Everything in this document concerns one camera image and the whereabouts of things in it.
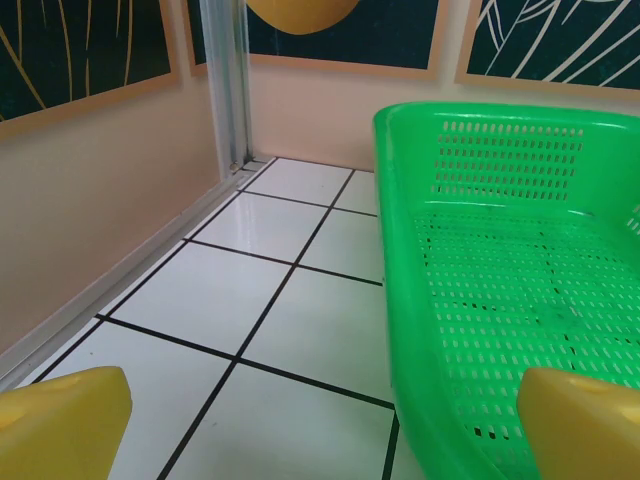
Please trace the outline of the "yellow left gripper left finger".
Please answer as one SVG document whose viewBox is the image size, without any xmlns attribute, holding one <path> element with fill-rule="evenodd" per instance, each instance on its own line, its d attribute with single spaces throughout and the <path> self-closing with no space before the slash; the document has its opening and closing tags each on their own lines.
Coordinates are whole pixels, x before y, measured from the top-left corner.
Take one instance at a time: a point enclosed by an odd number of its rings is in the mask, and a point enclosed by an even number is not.
<svg viewBox="0 0 640 480">
<path fill-rule="evenodd" d="M 3 479 L 106 479 L 132 412 L 124 371 L 104 366 L 1 394 Z"/>
</svg>

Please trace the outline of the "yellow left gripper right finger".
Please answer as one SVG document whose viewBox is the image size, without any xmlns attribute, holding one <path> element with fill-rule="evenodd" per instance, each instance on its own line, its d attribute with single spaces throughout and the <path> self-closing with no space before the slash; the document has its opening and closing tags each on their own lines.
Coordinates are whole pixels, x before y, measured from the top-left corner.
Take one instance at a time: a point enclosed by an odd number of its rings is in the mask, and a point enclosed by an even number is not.
<svg viewBox="0 0 640 480">
<path fill-rule="evenodd" d="M 530 368 L 517 411 L 542 479 L 639 478 L 639 391 Z"/>
</svg>

